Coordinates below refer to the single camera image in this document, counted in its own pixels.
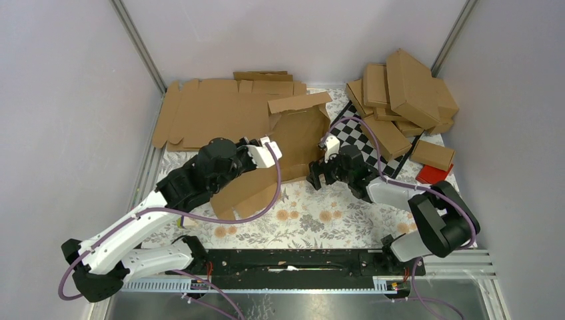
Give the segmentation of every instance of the checkered mat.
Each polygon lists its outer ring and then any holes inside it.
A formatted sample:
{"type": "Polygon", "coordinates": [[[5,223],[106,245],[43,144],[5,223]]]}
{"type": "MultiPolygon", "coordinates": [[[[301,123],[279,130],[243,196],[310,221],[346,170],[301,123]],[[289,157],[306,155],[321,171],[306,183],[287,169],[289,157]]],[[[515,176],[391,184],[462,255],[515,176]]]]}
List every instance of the checkered mat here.
{"type": "MultiPolygon", "coordinates": [[[[343,117],[360,118],[351,101],[349,101],[345,108],[339,113],[336,119],[332,122],[332,125],[343,117]]],[[[363,134],[363,131],[361,131],[361,125],[359,123],[353,120],[340,123],[331,131],[331,133],[335,135],[343,145],[356,145],[359,150],[361,150],[365,162],[376,168],[376,149],[372,146],[372,143],[369,142],[369,139],[365,136],[365,134],[363,134]]],[[[400,173],[402,166],[412,154],[415,142],[420,139],[420,136],[407,139],[412,143],[412,148],[410,148],[408,153],[396,159],[391,159],[390,161],[384,160],[383,157],[380,158],[383,164],[382,172],[384,172],[385,175],[388,175],[391,178],[396,178],[396,176],[400,173]]]]}

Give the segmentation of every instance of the floral pattern fabric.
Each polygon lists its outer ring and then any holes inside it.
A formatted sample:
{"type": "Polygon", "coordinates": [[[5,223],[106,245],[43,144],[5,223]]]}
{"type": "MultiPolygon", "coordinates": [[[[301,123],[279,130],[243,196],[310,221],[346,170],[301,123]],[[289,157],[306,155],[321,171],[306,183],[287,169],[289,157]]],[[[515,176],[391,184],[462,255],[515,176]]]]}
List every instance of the floral pattern fabric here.
{"type": "MultiPolygon", "coordinates": [[[[333,101],[326,108],[333,120],[347,104],[344,89],[328,90],[333,101]]],[[[421,138],[443,145],[440,135],[421,138]]],[[[158,180],[188,161],[195,152],[166,151],[159,167],[158,180]]],[[[410,159],[397,179],[416,183],[422,169],[410,159]]],[[[458,190],[452,172],[446,179],[458,190]]],[[[215,217],[208,204],[193,213],[215,217]]],[[[240,225],[221,225],[197,221],[197,225],[181,229],[176,223],[145,239],[144,248],[168,245],[180,235],[195,235],[207,249],[328,249],[381,247],[380,240],[391,234],[396,237],[416,230],[412,215],[382,203],[367,203],[351,194],[344,183],[323,185],[315,191],[306,181],[282,185],[277,204],[263,217],[240,225]]]]}

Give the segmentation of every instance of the red block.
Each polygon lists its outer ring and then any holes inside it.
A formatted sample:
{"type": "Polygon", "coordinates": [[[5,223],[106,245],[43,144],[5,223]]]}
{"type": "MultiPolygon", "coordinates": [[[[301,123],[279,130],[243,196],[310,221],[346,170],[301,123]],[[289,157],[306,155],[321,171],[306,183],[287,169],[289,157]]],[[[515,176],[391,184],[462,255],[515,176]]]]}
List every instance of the red block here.
{"type": "Polygon", "coordinates": [[[449,171],[451,171],[452,168],[453,168],[453,163],[451,164],[449,170],[447,171],[443,171],[434,168],[432,166],[425,165],[422,168],[422,170],[420,170],[420,173],[416,176],[416,181],[418,181],[419,183],[429,183],[433,185],[435,183],[445,180],[445,178],[447,178],[447,175],[449,174],[449,171]]]}

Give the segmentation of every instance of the white wall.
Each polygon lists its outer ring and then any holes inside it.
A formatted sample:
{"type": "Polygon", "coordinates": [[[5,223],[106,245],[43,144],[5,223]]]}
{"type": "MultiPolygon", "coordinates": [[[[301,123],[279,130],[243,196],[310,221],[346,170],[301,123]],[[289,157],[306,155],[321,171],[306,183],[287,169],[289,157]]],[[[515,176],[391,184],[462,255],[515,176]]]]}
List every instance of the white wall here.
{"type": "Polygon", "coordinates": [[[358,79],[395,49],[431,66],[464,0],[125,0],[165,83],[284,69],[308,84],[358,79]]]}
{"type": "Polygon", "coordinates": [[[59,246],[126,211],[160,95],[109,1],[27,2],[0,4],[0,319],[80,319],[59,246]]]}
{"type": "Polygon", "coordinates": [[[565,2],[479,1],[440,76],[446,136],[513,319],[563,319],[565,2]]]}

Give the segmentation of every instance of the small cardboard box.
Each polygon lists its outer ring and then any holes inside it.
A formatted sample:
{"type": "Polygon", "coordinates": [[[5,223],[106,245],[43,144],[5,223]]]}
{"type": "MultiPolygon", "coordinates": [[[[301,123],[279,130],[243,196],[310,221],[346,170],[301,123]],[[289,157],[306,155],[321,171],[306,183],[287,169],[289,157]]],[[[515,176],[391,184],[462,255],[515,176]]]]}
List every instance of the small cardboard box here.
{"type": "Polygon", "coordinates": [[[416,137],[424,132],[424,129],[409,121],[395,121],[394,125],[405,137],[416,137]]]}
{"type": "Polygon", "coordinates": [[[453,163],[455,150],[418,140],[410,157],[412,161],[447,171],[453,163]]]}
{"type": "Polygon", "coordinates": [[[238,141],[271,132],[268,102],[281,97],[305,95],[300,82],[194,79],[167,89],[152,144],[168,151],[194,151],[215,137],[238,141]]]}
{"type": "Polygon", "coordinates": [[[374,108],[374,118],[379,121],[408,121],[389,109],[374,108]]]}
{"type": "MultiPolygon", "coordinates": [[[[364,121],[376,136],[380,155],[382,155],[387,161],[404,155],[412,147],[410,141],[402,135],[391,121],[377,121],[373,117],[366,118],[364,121]]],[[[375,141],[372,140],[367,129],[364,126],[361,126],[361,130],[363,130],[363,133],[375,146],[375,141]]]]}
{"type": "Polygon", "coordinates": [[[390,109],[386,66],[369,63],[363,72],[363,103],[367,107],[390,109]]]}
{"type": "Polygon", "coordinates": [[[399,49],[386,58],[392,110],[423,129],[440,123],[437,92],[430,69],[399,49]]]}
{"type": "Polygon", "coordinates": [[[441,118],[441,122],[439,125],[429,128],[428,130],[426,130],[426,132],[429,135],[437,135],[438,133],[444,133],[449,131],[449,129],[451,129],[452,126],[453,126],[453,120],[441,118]]]}
{"type": "Polygon", "coordinates": [[[453,99],[453,96],[451,95],[451,92],[449,92],[449,89],[443,79],[433,78],[432,81],[436,87],[440,117],[453,118],[457,111],[459,111],[457,102],[453,99]]]}
{"type": "Polygon", "coordinates": [[[353,106],[362,118],[366,118],[374,113],[373,108],[365,106],[363,103],[363,80],[348,82],[345,86],[345,93],[353,106]]]}
{"type": "MultiPolygon", "coordinates": [[[[323,156],[318,143],[329,129],[326,103],[332,101],[327,92],[299,95],[269,101],[269,111],[281,114],[269,135],[282,152],[279,160],[282,182],[304,179],[308,164],[323,156]]],[[[250,217],[266,207],[275,193],[277,172],[274,167],[257,169],[241,175],[210,200],[221,219],[250,217]]]]}

